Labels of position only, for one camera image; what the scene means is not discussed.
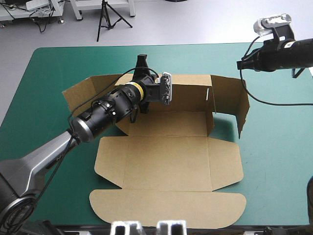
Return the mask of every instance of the black cable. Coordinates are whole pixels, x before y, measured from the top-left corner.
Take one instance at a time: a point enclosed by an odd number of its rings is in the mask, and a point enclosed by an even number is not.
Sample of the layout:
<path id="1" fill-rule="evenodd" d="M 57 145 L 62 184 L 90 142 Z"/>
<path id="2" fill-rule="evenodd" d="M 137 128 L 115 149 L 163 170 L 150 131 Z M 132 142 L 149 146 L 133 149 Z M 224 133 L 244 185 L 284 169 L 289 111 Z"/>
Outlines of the black cable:
<path id="1" fill-rule="evenodd" d="M 49 24 L 50 19 L 51 19 L 52 15 L 53 15 L 54 11 L 55 11 L 55 9 L 53 8 L 53 9 L 52 9 L 52 11 L 51 11 L 51 13 L 49 13 L 48 19 L 47 19 L 47 20 L 46 20 L 46 22 L 45 22 L 45 27 L 44 27 L 44 29 L 41 29 L 41 27 L 40 27 L 40 24 L 39 24 L 39 23 L 34 22 L 34 23 L 35 23 L 35 25 L 37 25 L 37 26 L 38 26 L 40 33 L 45 32 L 45 29 L 47 28 L 47 25 Z"/>
<path id="2" fill-rule="evenodd" d="M 6 12 L 12 17 L 12 19 L 13 20 L 15 20 L 15 18 L 12 16 L 12 14 L 8 11 L 8 9 L 6 9 L 6 7 L 3 5 L 3 4 L 1 4 L 2 6 L 3 6 L 3 8 L 6 10 Z"/>
<path id="3" fill-rule="evenodd" d="M 156 77 L 158 77 L 158 73 L 156 71 L 154 71 L 153 69 L 149 68 L 149 67 L 137 67 L 137 68 L 132 68 L 130 70 L 127 70 L 126 72 L 124 72 L 122 75 L 120 75 L 118 78 L 116 78 L 115 80 L 113 80 L 109 85 L 107 85 L 105 88 L 103 88 L 101 91 L 99 91 L 97 94 L 95 94 L 93 97 L 89 98 L 88 100 L 86 100 L 85 102 L 77 105 L 72 112 L 70 113 L 70 115 L 67 118 L 68 124 L 70 125 L 71 129 L 72 128 L 72 124 L 70 122 L 71 117 L 73 116 L 74 112 L 79 109 L 80 107 L 82 107 L 84 104 L 90 102 L 92 99 L 96 98 L 99 94 L 101 94 L 103 91 L 105 91 L 107 88 L 109 88 L 111 85 L 113 85 L 115 82 L 118 81 L 118 79 L 120 79 L 122 76 L 124 76 L 125 74 L 129 73 L 130 71 L 136 70 L 136 69 L 141 69 L 141 70 L 149 70 L 155 73 Z"/>
<path id="4" fill-rule="evenodd" d="M 35 201 L 36 204 L 38 203 L 38 201 L 40 200 L 40 198 L 42 197 L 42 195 L 44 194 L 44 192 L 45 192 L 46 189 L 48 188 L 49 184 L 51 183 L 51 181 L 52 181 L 52 179 L 53 179 L 53 177 L 54 177 L 54 175 L 55 175 L 55 173 L 56 173 L 57 170 L 59 169 L 59 167 L 60 167 L 60 165 L 61 165 L 61 163 L 62 163 L 62 161 L 63 161 L 63 159 L 64 159 L 64 156 L 66 155 L 66 153 L 67 153 L 68 150 L 69 150 L 70 144 L 72 143 L 73 139 L 74 139 L 74 137 L 73 137 L 73 135 L 71 135 L 69 141 L 67 142 L 67 145 L 66 145 L 65 150 L 62 152 L 62 154 L 60 155 L 60 157 L 57 159 L 58 164 L 57 164 L 56 167 L 54 168 L 54 170 L 53 170 L 52 174 L 50 175 L 50 177 L 49 177 L 47 183 L 45 184 L 43 190 L 40 192 L 40 194 L 39 194 L 38 197 L 36 198 L 36 201 Z"/>
<path id="5" fill-rule="evenodd" d="M 254 95 L 252 95 L 252 94 L 248 91 L 248 89 L 247 89 L 247 87 L 246 87 L 246 85 L 245 85 L 244 79 L 243 79 L 243 74 L 242 74 L 243 62 L 244 62 L 244 60 L 250 58 L 252 55 L 254 55 L 254 54 L 256 54 L 256 53 L 258 53 L 258 52 L 260 51 L 260 48 L 259 48 L 258 50 L 256 50 L 255 52 L 253 52 L 251 55 L 249 55 L 249 56 L 247 57 L 247 54 L 249 53 L 249 51 L 250 51 L 252 45 L 253 45 L 253 44 L 255 43 L 255 41 L 258 40 L 259 38 L 260 38 L 260 37 L 256 37 L 256 38 L 252 41 L 252 43 L 251 43 L 251 44 L 249 45 L 249 47 L 248 47 L 248 50 L 245 52 L 243 58 L 241 59 L 241 63 L 240 63 L 240 69 L 239 69 L 240 79 L 241 79 L 241 83 L 242 83 L 242 85 L 243 85 L 245 91 L 247 92 L 247 94 L 248 94 L 251 98 L 253 98 L 254 100 L 256 100 L 256 101 L 258 101 L 258 102 L 260 102 L 260 103 L 268 104 L 268 105 L 273 105 L 273 106 L 313 106 L 313 103 L 291 103 L 291 104 L 288 104 L 288 103 L 287 103 L 287 104 L 284 104 L 284 103 L 271 103 L 271 102 L 267 102 L 267 101 L 263 101 L 263 100 L 258 99 L 257 97 L 255 97 Z"/>

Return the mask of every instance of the tripod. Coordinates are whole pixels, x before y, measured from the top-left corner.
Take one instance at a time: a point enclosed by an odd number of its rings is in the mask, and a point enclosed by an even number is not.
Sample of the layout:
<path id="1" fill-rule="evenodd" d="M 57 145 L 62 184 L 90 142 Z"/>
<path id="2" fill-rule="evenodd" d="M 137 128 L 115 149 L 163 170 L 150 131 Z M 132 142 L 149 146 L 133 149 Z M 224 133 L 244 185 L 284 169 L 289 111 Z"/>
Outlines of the tripod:
<path id="1" fill-rule="evenodd" d="M 111 21 L 110 21 L 110 17 L 109 17 L 109 14 L 108 14 L 108 7 L 115 13 L 119 16 L 119 19 L 114 23 L 114 24 L 111 24 Z M 106 22 L 108 24 L 108 26 L 104 26 L 104 25 L 101 25 L 102 23 L 102 18 L 105 18 L 106 19 Z M 101 15 L 100 15 L 100 21 L 99 21 L 99 28 L 98 28 L 98 36 L 97 36 L 97 42 L 99 41 L 99 37 L 100 37 L 100 29 L 101 28 L 107 28 L 107 29 L 112 29 L 114 28 L 114 26 L 116 25 L 117 22 L 123 20 L 126 24 L 129 25 L 130 28 L 132 28 L 133 26 L 127 22 L 127 20 L 124 19 L 124 17 L 122 17 L 113 7 L 110 6 L 110 4 L 108 4 L 107 0 L 102 0 L 102 3 L 101 3 Z"/>

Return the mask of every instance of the white floor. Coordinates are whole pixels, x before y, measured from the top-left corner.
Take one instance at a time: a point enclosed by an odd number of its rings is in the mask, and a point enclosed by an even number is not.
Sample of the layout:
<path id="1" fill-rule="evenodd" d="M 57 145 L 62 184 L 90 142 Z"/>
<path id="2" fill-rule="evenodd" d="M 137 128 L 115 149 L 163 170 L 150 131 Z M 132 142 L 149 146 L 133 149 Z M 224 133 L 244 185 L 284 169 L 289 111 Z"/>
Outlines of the white floor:
<path id="1" fill-rule="evenodd" d="M 39 47 L 127 46 L 251 42 L 253 23 L 262 16 L 289 13 L 296 39 L 313 38 L 311 0 L 187 0 L 135 3 L 136 17 L 118 11 L 133 25 L 118 23 L 96 32 L 100 10 L 84 11 L 76 21 L 66 2 L 65 24 L 50 24 L 45 33 L 30 20 L 17 20 L 0 29 L 0 123 L 14 96 L 33 51 Z"/>

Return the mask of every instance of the white shelf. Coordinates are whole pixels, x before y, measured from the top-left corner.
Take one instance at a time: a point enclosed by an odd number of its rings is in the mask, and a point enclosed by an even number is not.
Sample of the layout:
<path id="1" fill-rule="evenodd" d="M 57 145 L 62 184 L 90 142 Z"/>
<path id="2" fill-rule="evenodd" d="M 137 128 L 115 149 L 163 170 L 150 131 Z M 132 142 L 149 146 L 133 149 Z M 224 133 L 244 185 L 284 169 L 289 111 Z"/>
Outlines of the white shelf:
<path id="1" fill-rule="evenodd" d="M 102 0 L 80 0 L 76 2 L 76 6 L 79 10 L 101 9 L 101 2 Z M 114 8 L 128 7 L 127 0 L 114 0 L 108 1 L 108 3 Z"/>
<path id="2" fill-rule="evenodd" d="M 76 19 L 81 20 L 82 10 L 101 9 L 102 0 L 70 0 Z M 129 7 L 130 16 L 135 16 L 134 0 L 108 0 L 113 8 Z"/>
<path id="3" fill-rule="evenodd" d="M 64 2 L 58 3 L 57 0 L 51 0 L 53 6 L 55 7 L 55 11 L 53 12 L 52 16 L 62 16 L 63 15 L 63 8 L 64 8 Z M 26 9 L 25 4 L 19 5 L 19 7 Z M 14 11 L 9 10 L 8 7 L 6 9 L 10 12 L 10 14 L 16 18 L 28 18 L 32 12 L 27 12 L 24 10 L 15 9 Z M 31 15 L 31 17 L 48 17 L 48 14 L 41 14 L 39 12 L 36 12 Z M 5 8 L 0 5 L 0 21 L 10 21 L 12 20 L 12 17 L 8 14 L 8 12 L 5 10 Z"/>

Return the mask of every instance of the box side panel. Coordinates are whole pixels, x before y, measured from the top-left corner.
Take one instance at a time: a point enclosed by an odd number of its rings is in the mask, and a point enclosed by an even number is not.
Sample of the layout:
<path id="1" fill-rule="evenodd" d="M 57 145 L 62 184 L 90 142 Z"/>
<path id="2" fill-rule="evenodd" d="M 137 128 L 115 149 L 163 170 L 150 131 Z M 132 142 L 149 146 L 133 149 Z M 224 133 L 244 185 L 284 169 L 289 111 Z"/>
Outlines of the box side panel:
<path id="1" fill-rule="evenodd" d="M 123 187 L 124 175 L 129 152 L 129 139 L 127 137 L 103 137 L 100 140 L 97 158 L 94 166 L 95 172 Z"/>
<path id="2" fill-rule="evenodd" d="M 90 78 L 92 80 L 94 90 L 97 93 L 102 91 L 104 88 L 108 87 L 101 93 L 102 96 L 108 93 L 109 91 L 113 90 L 119 76 L 121 76 L 121 74 L 93 76 Z"/>
<path id="3" fill-rule="evenodd" d="M 206 137 L 127 138 L 123 188 L 212 191 Z"/>
<path id="4" fill-rule="evenodd" d="M 239 146 L 233 142 L 207 139 L 213 190 L 241 181 L 244 172 Z"/>
<path id="5" fill-rule="evenodd" d="M 238 106 L 238 113 L 236 115 L 239 137 L 246 122 L 246 116 L 250 108 L 249 99 L 245 90 L 241 93 L 240 104 Z"/>
<path id="6" fill-rule="evenodd" d="M 90 99 L 106 86 L 111 84 L 119 76 L 120 74 L 92 76 L 63 91 L 62 93 L 68 103 L 69 109 L 72 111 L 79 104 Z M 95 100 L 105 95 L 113 87 L 114 83 L 92 100 Z M 91 101 L 87 102 L 85 105 L 77 109 L 77 111 L 74 113 L 74 116 L 79 115 L 86 109 L 90 108 Z"/>
<path id="7" fill-rule="evenodd" d="M 240 79 L 212 75 L 216 112 L 235 115 L 238 133 L 246 121 L 249 101 Z"/>
<path id="8" fill-rule="evenodd" d="M 130 136 L 207 136 L 205 112 L 150 111 L 129 124 Z"/>
<path id="9" fill-rule="evenodd" d="M 172 101 L 169 105 L 160 102 L 151 102 L 151 111 L 205 111 L 208 106 L 206 100 L 209 86 L 198 85 L 173 85 Z"/>
<path id="10" fill-rule="evenodd" d="M 235 223 L 246 207 L 237 193 L 94 190 L 90 203 L 106 222 L 138 220 L 156 226 L 159 220 L 186 220 L 188 228 L 218 229 Z"/>
<path id="11" fill-rule="evenodd" d="M 62 94 L 67 101 L 69 110 L 72 111 L 79 104 L 83 103 L 84 101 L 88 100 L 93 95 L 95 95 L 96 91 L 94 90 L 94 86 L 92 84 L 91 79 L 87 78 L 81 81 L 80 83 L 77 83 L 76 85 L 63 91 Z M 83 105 L 74 113 L 74 116 L 80 114 L 89 107 L 90 103 Z"/>

